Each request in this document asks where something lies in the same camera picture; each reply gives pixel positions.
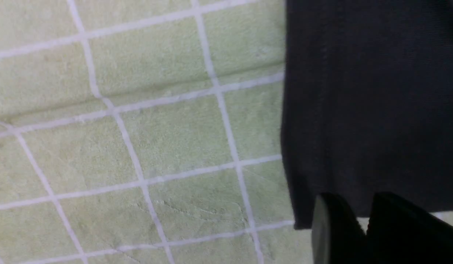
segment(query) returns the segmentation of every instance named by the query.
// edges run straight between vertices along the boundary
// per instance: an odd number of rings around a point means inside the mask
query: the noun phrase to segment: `black pants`
[[[281,140],[296,228],[325,191],[453,210],[453,0],[287,0]]]

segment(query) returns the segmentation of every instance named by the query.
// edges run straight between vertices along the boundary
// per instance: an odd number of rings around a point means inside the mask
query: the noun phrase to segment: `black fabric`
[[[287,0],[281,144],[298,229],[320,192],[453,210],[453,0]]]

